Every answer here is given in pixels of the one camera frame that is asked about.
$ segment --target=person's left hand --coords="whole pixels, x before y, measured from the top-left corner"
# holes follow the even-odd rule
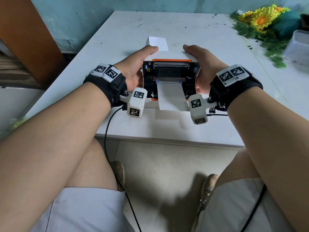
[[[150,54],[156,53],[158,49],[157,46],[147,45],[124,60],[114,64],[114,66],[126,77],[128,91],[133,91],[136,87],[143,86],[141,66],[143,66],[145,58]]]

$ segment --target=orange trim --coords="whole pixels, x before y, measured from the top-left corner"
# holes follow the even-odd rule
[[[152,101],[158,101],[158,99],[155,98],[151,98]]]
[[[157,61],[157,62],[192,62],[191,59],[158,59],[158,58],[154,58],[152,60],[152,62]]]

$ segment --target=sneaker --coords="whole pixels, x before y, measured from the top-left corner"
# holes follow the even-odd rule
[[[219,178],[218,174],[210,174],[206,180],[203,183],[202,186],[202,190],[201,190],[201,202],[200,205],[198,207],[197,213],[196,213],[196,217],[195,220],[193,222],[192,228],[191,228],[191,232],[195,232],[195,229],[198,225],[198,217],[200,215],[200,212],[206,209],[207,203],[209,202],[210,199],[210,194],[212,192],[212,190],[214,189],[214,186],[217,182]]]
[[[110,162],[114,175],[118,178],[122,187],[125,187],[125,169],[120,161]],[[119,183],[117,182],[118,191],[123,191]]]

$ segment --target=white paper sheet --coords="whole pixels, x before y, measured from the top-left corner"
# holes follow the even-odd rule
[[[146,45],[158,46],[159,51],[168,51],[168,44],[163,37],[149,36],[146,41]]]
[[[182,85],[179,83],[158,83],[158,101],[160,110],[189,111]]]

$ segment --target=plastic bin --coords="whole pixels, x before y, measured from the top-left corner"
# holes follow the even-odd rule
[[[309,31],[294,31],[283,56],[290,61],[309,66]]]

